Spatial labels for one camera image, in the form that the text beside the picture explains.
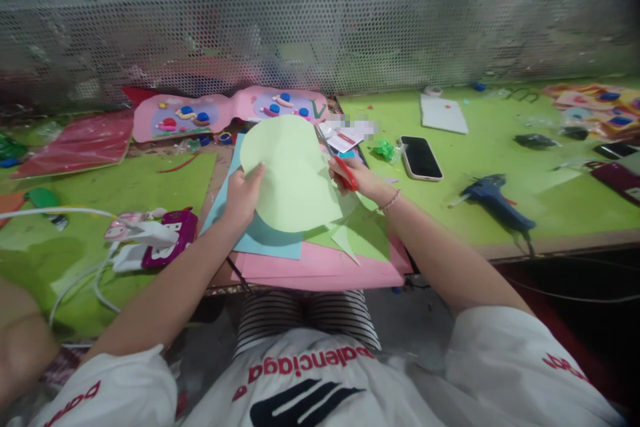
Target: t-shirt sleeve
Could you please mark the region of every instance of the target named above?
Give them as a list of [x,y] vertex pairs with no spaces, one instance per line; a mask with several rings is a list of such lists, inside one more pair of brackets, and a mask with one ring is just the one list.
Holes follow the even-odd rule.
[[530,422],[621,421],[549,329],[515,308],[479,307],[460,314],[445,377],[480,402]]
[[173,425],[177,387],[161,351],[94,357],[29,427]]

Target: blue paper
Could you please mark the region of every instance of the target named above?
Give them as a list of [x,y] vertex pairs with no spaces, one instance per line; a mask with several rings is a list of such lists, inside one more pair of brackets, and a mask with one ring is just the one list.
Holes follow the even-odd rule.
[[[213,202],[202,232],[211,227],[213,222],[218,220],[225,211],[229,176],[240,167],[240,149],[244,138],[245,135],[243,133],[238,134],[235,149],[233,150],[233,159],[231,159],[231,165],[229,166],[229,173],[225,183],[222,184],[220,193],[218,193]],[[256,213],[253,222],[251,222],[251,225],[233,249],[248,254],[299,260],[302,256],[302,237],[303,232],[280,232],[269,227]]]

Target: white t-shirt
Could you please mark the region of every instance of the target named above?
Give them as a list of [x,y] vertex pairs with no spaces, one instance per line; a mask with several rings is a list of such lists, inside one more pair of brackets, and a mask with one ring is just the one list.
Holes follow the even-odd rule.
[[[31,426],[171,426],[161,346],[82,366]],[[347,336],[296,329],[240,355],[182,424],[600,426],[621,417],[538,319],[480,307],[457,319],[442,372],[378,360]]]

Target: charger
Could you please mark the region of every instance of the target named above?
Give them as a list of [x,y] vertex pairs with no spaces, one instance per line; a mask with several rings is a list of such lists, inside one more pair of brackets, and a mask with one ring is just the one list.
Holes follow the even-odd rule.
[[171,247],[178,242],[179,234],[159,222],[131,223],[127,240],[133,240],[157,248]]

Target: green table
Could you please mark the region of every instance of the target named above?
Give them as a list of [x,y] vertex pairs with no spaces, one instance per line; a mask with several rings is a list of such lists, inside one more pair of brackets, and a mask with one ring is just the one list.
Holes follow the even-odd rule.
[[[638,85],[619,80],[603,83]],[[547,84],[517,88],[542,89]],[[443,98],[460,104],[469,126],[468,135],[423,127],[419,98],[419,91],[402,91],[341,97],[339,102],[351,119],[366,115],[378,123],[378,134],[361,145],[370,168],[382,177],[400,179],[396,187],[486,258],[522,256],[526,246],[482,206],[468,201],[452,209],[447,206],[472,183],[472,177],[494,173],[507,175],[507,185],[502,189],[504,196],[516,201],[516,208],[537,223],[531,232],[537,253],[640,242],[640,210],[636,206],[580,169],[554,170],[567,161],[598,158],[591,151],[598,141],[556,137],[556,129],[523,126],[523,119],[530,117],[559,122],[560,113],[549,97],[541,95],[532,104],[491,97],[469,87],[445,89]],[[520,133],[542,133],[558,139],[563,146],[547,151],[530,150],[513,141],[514,135]],[[402,161],[390,165],[371,152],[370,147],[377,140],[395,144],[402,135],[429,141],[444,174],[442,181],[411,179]]]
[[[46,187],[63,205],[77,205],[118,214],[122,211],[150,211],[157,207],[168,210],[193,206],[200,213],[216,155],[200,155],[178,171],[171,169],[191,155],[147,155],[127,158],[120,165],[101,169],[13,181],[15,170],[0,171],[0,193],[27,191]],[[24,208],[33,208],[26,203]],[[102,262],[110,244],[103,235],[111,221],[85,213],[67,214],[69,225],[58,232],[41,216],[25,216],[10,220],[0,230],[0,276],[24,287],[49,316],[56,297],[91,266]],[[101,280],[101,291],[117,306],[124,306],[155,273],[131,272],[114,274],[107,268]],[[93,276],[86,277],[73,288],[56,313],[55,333],[60,340],[98,336],[115,317],[102,306],[93,293]]]

